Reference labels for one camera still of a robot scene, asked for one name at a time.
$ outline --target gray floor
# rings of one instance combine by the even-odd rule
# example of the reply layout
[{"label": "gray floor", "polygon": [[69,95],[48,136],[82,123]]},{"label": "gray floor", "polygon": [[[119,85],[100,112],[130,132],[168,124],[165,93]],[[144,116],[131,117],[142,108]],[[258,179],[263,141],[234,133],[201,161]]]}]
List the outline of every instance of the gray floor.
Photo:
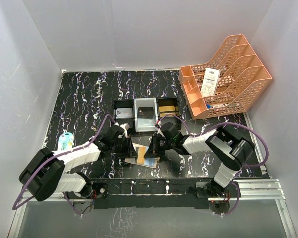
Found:
[{"label": "gray floor", "polygon": [[242,200],[223,219],[193,208],[93,210],[83,219],[66,202],[29,202],[19,238],[285,238],[274,200]]}]

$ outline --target small card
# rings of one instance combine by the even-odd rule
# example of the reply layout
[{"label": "small card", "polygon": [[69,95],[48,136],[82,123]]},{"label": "small card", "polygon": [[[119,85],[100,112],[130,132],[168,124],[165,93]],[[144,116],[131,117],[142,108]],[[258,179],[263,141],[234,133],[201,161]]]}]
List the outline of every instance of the small card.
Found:
[{"label": "small card", "polygon": [[148,149],[147,146],[143,146],[143,145],[138,145],[138,144],[134,144],[133,146],[135,148],[135,151],[138,154],[137,158],[125,158],[125,162],[126,163],[130,163],[133,165],[141,165],[141,166],[145,166],[145,167],[150,167],[150,168],[156,168],[157,167],[157,163],[160,160],[159,158],[144,158],[145,152]]},{"label": "small card", "polygon": [[133,108],[117,108],[116,118],[133,118]]}]

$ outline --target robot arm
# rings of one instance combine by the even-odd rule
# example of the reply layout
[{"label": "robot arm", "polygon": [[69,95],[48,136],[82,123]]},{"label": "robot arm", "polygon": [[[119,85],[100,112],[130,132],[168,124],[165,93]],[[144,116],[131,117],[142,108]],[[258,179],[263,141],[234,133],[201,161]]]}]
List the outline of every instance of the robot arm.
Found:
[{"label": "robot arm", "polygon": [[[131,137],[127,136],[127,129],[127,124],[112,125],[105,135],[98,136],[88,147],[86,145],[89,142],[72,148],[71,153],[56,157],[37,173],[27,189],[37,201],[44,201],[54,192],[76,192],[83,197],[88,196],[91,192],[90,179],[83,173],[65,174],[65,172],[76,166],[95,162],[101,152],[109,150],[124,158],[137,157]],[[54,153],[57,152],[52,152],[48,148],[39,150],[19,176],[19,181],[25,185],[37,168]]]},{"label": "robot arm", "polygon": [[220,196],[255,150],[255,145],[231,126],[219,127],[200,136],[189,136],[182,135],[168,122],[153,135],[144,157],[162,156],[168,149],[181,155],[212,150],[222,163],[203,192]]}]

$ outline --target black box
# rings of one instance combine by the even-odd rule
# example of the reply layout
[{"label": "black box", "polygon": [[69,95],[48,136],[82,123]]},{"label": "black box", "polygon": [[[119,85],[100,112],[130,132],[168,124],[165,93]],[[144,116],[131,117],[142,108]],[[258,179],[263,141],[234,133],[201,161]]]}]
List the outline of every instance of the black box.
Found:
[{"label": "black box", "polygon": [[[161,119],[160,108],[161,106],[174,106],[175,107],[175,114],[181,118],[181,113],[179,111],[179,100],[174,98],[157,98],[157,108],[158,108],[158,118]],[[175,125],[178,130],[181,130],[182,122],[176,117],[165,117],[162,121],[163,123],[171,122]]]}]

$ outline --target wire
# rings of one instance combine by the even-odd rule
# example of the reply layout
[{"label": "wire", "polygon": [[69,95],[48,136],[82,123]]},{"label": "wire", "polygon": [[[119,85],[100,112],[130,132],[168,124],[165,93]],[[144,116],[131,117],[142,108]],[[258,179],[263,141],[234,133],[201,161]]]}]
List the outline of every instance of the wire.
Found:
[{"label": "wire", "polygon": [[259,164],[256,164],[256,165],[244,165],[243,167],[244,168],[255,168],[255,167],[259,167],[259,166],[262,166],[263,164],[265,164],[268,160],[268,156],[269,156],[269,151],[268,151],[268,146],[266,144],[266,142],[264,141],[264,139],[255,131],[253,131],[251,128],[248,128],[247,126],[244,126],[244,125],[240,125],[240,124],[237,124],[237,123],[232,123],[232,122],[223,122],[223,123],[219,123],[217,125],[214,125],[212,126],[211,128],[209,128],[208,130],[205,130],[204,132],[202,132],[200,134],[201,135],[204,135],[220,126],[224,126],[224,125],[233,125],[233,126],[238,126],[238,127],[241,127],[251,133],[253,133],[259,140],[260,142],[262,142],[264,148],[265,148],[265,158],[262,162],[260,162]]},{"label": "wire", "polygon": [[[98,137],[98,135],[100,134],[105,122],[106,122],[106,119],[110,117],[111,120],[115,123],[115,120],[113,119],[113,117],[110,115],[110,114],[106,114],[102,124],[100,125],[99,129],[98,129],[98,132],[96,133],[96,135],[92,138],[92,140],[85,146],[81,146],[81,147],[77,147],[73,150],[68,150],[68,151],[65,151],[65,152],[62,152],[60,154],[57,154],[57,155],[53,155],[52,157],[50,157],[49,159],[47,159],[46,161],[44,161],[36,170],[35,172],[31,175],[31,177],[29,178],[29,180],[26,182],[26,184],[24,185],[24,187],[22,188],[20,194],[18,195],[17,199],[15,200],[14,202],[14,205],[12,207],[13,210],[16,210],[18,209],[19,207],[23,206],[25,203],[27,203],[28,201],[30,201],[32,198],[34,198],[34,196],[26,199],[25,201],[23,201],[22,203],[18,204],[24,194],[24,192],[26,191],[26,189],[29,187],[30,183],[32,182],[33,178],[38,174],[38,172],[47,164],[49,163],[51,160],[59,157],[59,156],[62,156],[62,155],[67,155],[71,152],[75,152],[75,151],[78,151],[78,150],[81,150],[81,149],[84,149],[88,146],[90,146],[95,140],[96,138]],[[64,198],[68,201],[68,203],[73,207],[73,205],[71,204],[71,202],[68,200],[68,198],[64,195]]]},{"label": "wire", "polygon": [[178,118],[178,119],[182,122],[182,124],[184,125],[184,127],[185,127],[186,131],[188,132],[188,134],[190,134],[190,130],[189,130],[188,126],[186,125],[185,121],[182,120],[182,119],[181,119],[180,117],[178,117],[177,115],[174,115],[174,114],[166,114],[166,115],[164,115],[159,121],[162,121],[166,116],[174,116],[174,117]]},{"label": "wire", "polygon": [[69,198],[66,196],[66,194],[65,194],[64,192],[62,192],[62,194],[63,194],[65,200],[68,202],[68,204],[73,208],[73,210],[75,211],[75,213],[78,214],[78,215],[80,215],[80,216],[82,216],[83,213],[81,213],[79,210],[77,210],[77,209],[73,206],[73,204],[71,203],[71,201],[69,200]]},{"label": "wire", "polygon": [[226,212],[225,215],[231,214],[231,213],[236,209],[236,207],[238,206],[238,203],[239,203],[239,197],[240,197],[240,189],[239,189],[239,186],[237,186],[237,185],[236,185],[235,183],[233,183],[233,182],[231,182],[231,184],[234,185],[234,186],[236,187],[236,189],[237,189],[237,200],[236,200],[236,203],[235,203],[234,207],[233,207],[230,211]]},{"label": "wire", "polygon": [[93,207],[93,205],[89,205],[88,207],[85,208],[85,210],[82,212],[82,215],[84,215],[84,213],[86,212],[86,210],[90,207]]}]

